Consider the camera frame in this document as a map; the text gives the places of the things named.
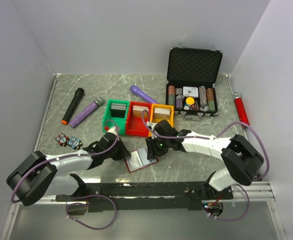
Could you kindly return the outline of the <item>red leather card holder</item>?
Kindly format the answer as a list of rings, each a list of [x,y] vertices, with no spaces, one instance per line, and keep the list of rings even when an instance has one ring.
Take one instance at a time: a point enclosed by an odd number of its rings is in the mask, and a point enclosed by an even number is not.
[[[147,153],[148,149],[146,146],[138,148],[130,153],[131,156],[124,160],[129,173],[136,172],[159,162],[157,158],[147,159]]]

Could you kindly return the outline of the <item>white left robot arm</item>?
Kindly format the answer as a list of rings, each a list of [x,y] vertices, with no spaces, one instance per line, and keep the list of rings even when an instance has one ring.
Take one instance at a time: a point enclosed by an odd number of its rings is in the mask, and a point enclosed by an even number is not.
[[[76,171],[96,168],[107,159],[120,161],[130,156],[122,139],[111,131],[74,153],[45,155],[34,151],[6,179],[12,190],[11,202],[31,206],[52,195],[67,195],[79,201],[85,196],[85,183]]]

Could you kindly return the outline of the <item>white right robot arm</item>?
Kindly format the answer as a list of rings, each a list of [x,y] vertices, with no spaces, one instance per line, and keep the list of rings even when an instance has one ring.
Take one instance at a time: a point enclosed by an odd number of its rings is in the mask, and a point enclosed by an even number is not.
[[[188,129],[177,131],[168,121],[151,123],[143,120],[151,136],[146,139],[147,159],[162,157],[169,150],[198,153],[223,161],[224,168],[215,171],[204,187],[205,195],[216,199],[232,185],[250,186],[265,158],[242,135],[216,137],[202,135]]]

